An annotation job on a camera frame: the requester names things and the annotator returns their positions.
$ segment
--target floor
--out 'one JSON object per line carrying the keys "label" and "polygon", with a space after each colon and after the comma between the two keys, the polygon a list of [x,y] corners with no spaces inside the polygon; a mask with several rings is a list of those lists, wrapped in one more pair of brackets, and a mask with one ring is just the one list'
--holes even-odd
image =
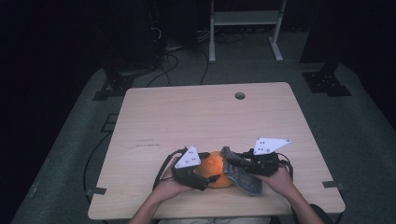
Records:
{"label": "floor", "polygon": [[[157,69],[138,77],[133,88],[288,82],[303,110],[333,179],[343,186],[346,211],[340,223],[392,223],[396,220],[396,132],[375,106],[351,70],[342,64],[335,75],[352,96],[329,97],[312,93],[302,72],[318,71],[322,64],[299,64],[307,33],[281,32],[277,63],[268,43],[271,33],[230,35],[216,45],[217,61],[207,63],[208,44],[163,57]],[[177,47],[169,43],[168,48]],[[92,74],[52,147],[35,183],[12,223],[98,223],[88,218],[84,189],[93,189],[110,141],[102,128],[111,114],[120,112],[122,97],[93,101],[106,80],[103,70]],[[126,223],[107,220],[106,223]],[[292,223],[281,217],[282,223]]]}

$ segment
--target black cable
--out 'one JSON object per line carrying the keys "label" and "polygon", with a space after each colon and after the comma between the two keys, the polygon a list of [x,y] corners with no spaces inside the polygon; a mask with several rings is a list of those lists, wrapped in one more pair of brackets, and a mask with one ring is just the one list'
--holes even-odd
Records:
{"label": "black cable", "polygon": [[289,160],[289,158],[288,157],[286,157],[285,155],[283,155],[282,153],[276,153],[277,155],[281,155],[281,156],[283,156],[286,160],[288,160],[288,162],[290,163],[290,160]]}
{"label": "black cable", "polygon": [[239,41],[242,41],[245,39],[245,35],[243,33],[238,34],[238,35],[241,35],[242,37],[238,37],[237,35],[228,35],[228,34],[224,34],[224,33],[222,33],[222,34],[227,35],[228,38],[223,42],[219,42],[218,40],[216,40],[216,43],[219,43],[222,45],[231,45],[233,43],[236,43],[236,42],[239,42]]}
{"label": "black cable", "polygon": [[229,39],[229,35],[225,34],[225,33],[219,33],[215,36],[215,42],[217,44],[223,44],[226,43]]}
{"label": "black cable", "polygon": [[180,47],[176,47],[175,49],[167,49],[165,51],[165,54],[175,53],[175,52],[178,52],[178,51],[181,51],[181,50],[185,49],[186,47],[187,46],[180,46]]}
{"label": "black cable", "polygon": [[199,51],[201,51],[201,53],[204,54],[205,59],[206,59],[206,69],[205,69],[204,75],[202,76],[201,81],[199,83],[200,85],[202,85],[202,83],[204,82],[204,78],[206,76],[206,73],[207,73],[207,69],[209,68],[209,59],[207,58],[207,55],[204,53],[203,50],[199,49]]}
{"label": "black cable", "polygon": [[169,176],[169,177],[166,177],[166,178],[160,179],[160,181],[164,181],[164,180],[170,180],[170,179],[172,179],[172,178],[173,178],[173,176]]}
{"label": "black cable", "polygon": [[165,170],[166,166],[168,165],[169,161],[172,160],[172,158],[177,154],[177,153],[181,153],[183,154],[184,152],[186,152],[187,149],[186,148],[182,148],[182,149],[178,149],[174,152],[172,152],[170,155],[168,155],[165,159],[165,161],[163,162],[163,165],[160,168],[160,171],[158,172],[157,176],[155,177],[154,180],[154,184],[152,185],[152,189],[154,190],[158,183],[161,181],[161,176],[163,175],[163,171]]}
{"label": "black cable", "polygon": [[173,57],[173,58],[176,60],[175,65],[174,65],[173,67],[171,67],[169,70],[164,71],[163,73],[159,74],[159,75],[156,76],[154,79],[152,79],[152,80],[148,83],[148,85],[147,85],[146,87],[148,87],[149,85],[151,85],[151,83],[152,83],[153,81],[155,81],[155,79],[157,79],[157,78],[159,78],[159,77],[161,77],[161,76],[163,76],[163,75],[167,75],[168,72],[174,70],[174,69],[177,67],[177,65],[178,65],[178,58],[177,58],[176,56],[172,55],[172,54],[167,54],[167,56],[171,56],[171,57]]}
{"label": "black cable", "polygon": [[84,174],[83,174],[83,176],[82,176],[82,185],[83,185],[83,188],[84,188],[85,198],[87,199],[88,204],[91,204],[91,199],[90,199],[90,197],[89,197],[88,194],[87,194],[87,183],[86,183],[86,180],[85,180],[86,175],[87,175],[88,165],[90,164],[91,158],[92,158],[93,154],[95,153],[95,151],[99,148],[99,146],[100,146],[100,145],[101,145],[112,133],[113,133],[113,132],[107,133],[107,134],[102,138],[102,140],[100,140],[100,142],[96,145],[96,147],[95,147],[95,148],[93,149],[93,151],[91,152],[90,157],[88,158],[87,162],[85,163]]}
{"label": "black cable", "polygon": [[165,73],[166,78],[168,79],[168,86],[172,86],[172,84],[171,84],[171,78],[169,77],[168,72],[165,71],[165,70],[163,69],[163,64],[162,64],[162,63],[161,63],[161,65],[160,65],[160,67],[161,67],[161,70],[163,70],[163,72]]}

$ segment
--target cable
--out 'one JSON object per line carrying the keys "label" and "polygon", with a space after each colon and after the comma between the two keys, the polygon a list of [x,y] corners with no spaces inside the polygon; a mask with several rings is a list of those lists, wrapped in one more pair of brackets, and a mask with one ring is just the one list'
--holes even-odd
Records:
{"label": "cable", "polygon": [[175,53],[177,51],[183,50],[184,48],[186,48],[186,46],[177,46],[177,47],[172,47],[172,48],[166,48],[165,49],[165,53],[169,54],[169,53]]}
{"label": "cable", "polygon": [[198,34],[205,33],[204,35],[198,36],[198,42],[202,42],[209,38],[210,32],[208,30],[198,31]]}
{"label": "cable", "polygon": [[157,40],[160,40],[161,39],[161,30],[160,29],[158,29],[157,27],[151,27],[151,30],[157,30],[158,31],[158,37],[157,37]]}
{"label": "cable", "polygon": [[276,153],[277,155],[281,155],[281,156],[283,156],[286,160],[288,160],[288,162],[290,162],[290,160],[289,160],[289,158],[288,157],[286,157],[285,155],[283,155],[282,153]]}
{"label": "cable", "polygon": [[209,59],[207,58],[207,55],[201,49],[199,49],[199,51],[201,51],[201,53],[203,53],[205,58],[206,58],[206,69],[205,69],[204,75],[202,76],[201,81],[199,83],[200,85],[202,85],[202,83],[204,82],[204,78],[206,76],[206,73],[207,73],[207,69],[209,68]]}
{"label": "cable", "polygon": [[160,65],[160,67],[161,67],[161,70],[163,70],[163,72],[165,72],[166,78],[168,79],[168,86],[172,86],[172,84],[171,84],[171,78],[169,77],[168,72],[165,71],[165,70],[163,69],[163,64],[162,64],[162,63],[161,63],[161,65]]}
{"label": "cable", "polygon": [[155,177],[154,180],[154,184],[152,185],[152,189],[154,190],[158,183],[161,181],[161,176],[163,175],[163,171],[165,170],[166,166],[168,165],[169,161],[172,160],[172,158],[177,154],[177,153],[181,153],[183,154],[184,152],[186,152],[187,149],[186,148],[182,148],[182,149],[178,149],[174,152],[172,152],[170,155],[168,155],[165,159],[165,161],[163,162],[163,165],[160,168],[160,171],[158,172],[157,176]]}
{"label": "cable", "polygon": [[177,58],[176,56],[174,56],[174,55],[171,55],[171,54],[166,54],[166,55],[167,55],[167,56],[170,56],[170,57],[172,57],[172,58],[174,58],[174,59],[176,60],[175,65],[174,65],[173,67],[171,67],[169,70],[164,71],[163,73],[159,74],[159,75],[156,76],[154,79],[152,79],[152,80],[148,83],[148,85],[146,86],[146,88],[147,88],[149,85],[151,85],[151,83],[152,83],[153,81],[155,81],[155,79],[157,79],[157,78],[159,78],[159,77],[161,77],[161,76],[163,76],[163,75],[167,75],[168,72],[174,70],[174,69],[177,67],[177,65],[178,65],[178,58]]}
{"label": "cable", "polygon": [[86,183],[86,175],[87,175],[87,169],[88,169],[88,165],[90,164],[91,158],[93,156],[93,154],[95,153],[95,151],[99,148],[99,146],[112,134],[113,132],[109,132],[107,133],[102,140],[100,140],[100,142],[96,145],[96,147],[93,149],[93,151],[90,154],[90,157],[88,158],[87,162],[85,163],[85,167],[84,167],[84,174],[82,176],[82,184],[83,184],[83,188],[84,188],[84,193],[85,193],[85,198],[88,201],[88,204],[91,204],[91,199],[90,197],[87,195],[87,183]]}
{"label": "cable", "polygon": [[216,35],[216,43],[223,44],[223,45],[231,45],[233,43],[242,41],[245,39],[245,35],[243,33],[240,33],[242,37],[238,37],[237,35],[229,35],[226,33],[220,33]]}

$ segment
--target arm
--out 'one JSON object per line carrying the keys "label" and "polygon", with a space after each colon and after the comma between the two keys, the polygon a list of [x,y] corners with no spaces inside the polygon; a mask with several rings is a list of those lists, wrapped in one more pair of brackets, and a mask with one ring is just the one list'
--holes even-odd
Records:
{"label": "arm", "polygon": [[319,224],[324,223],[316,214],[314,209],[309,205],[303,195],[294,186],[286,167],[279,166],[276,173],[271,176],[254,175],[268,184],[276,193],[282,195],[288,200],[294,209],[298,220],[302,224]]}
{"label": "arm", "polygon": [[190,190],[192,188],[180,185],[173,177],[169,166],[163,172],[162,180],[157,188],[150,193],[147,199],[143,202],[137,212],[134,214],[128,224],[145,224],[150,223],[157,208],[164,201],[176,197],[179,193]]}

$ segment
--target table surface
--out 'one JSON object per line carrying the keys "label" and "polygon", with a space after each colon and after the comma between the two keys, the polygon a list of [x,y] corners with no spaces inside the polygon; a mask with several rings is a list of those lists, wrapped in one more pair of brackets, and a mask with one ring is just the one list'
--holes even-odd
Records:
{"label": "table surface", "polygon": [[[237,92],[246,98],[235,98]],[[277,150],[294,167],[294,184],[309,203],[327,213],[345,204],[287,83],[130,89],[122,104],[89,217],[132,217],[151,192],[163,161],[176,149],[248,151],[257,137],[287,138]],[[252,217],[290,214],[290,205],[268,186],[251,197],[239,188],[192,190],[164,202],[155,217]]]}

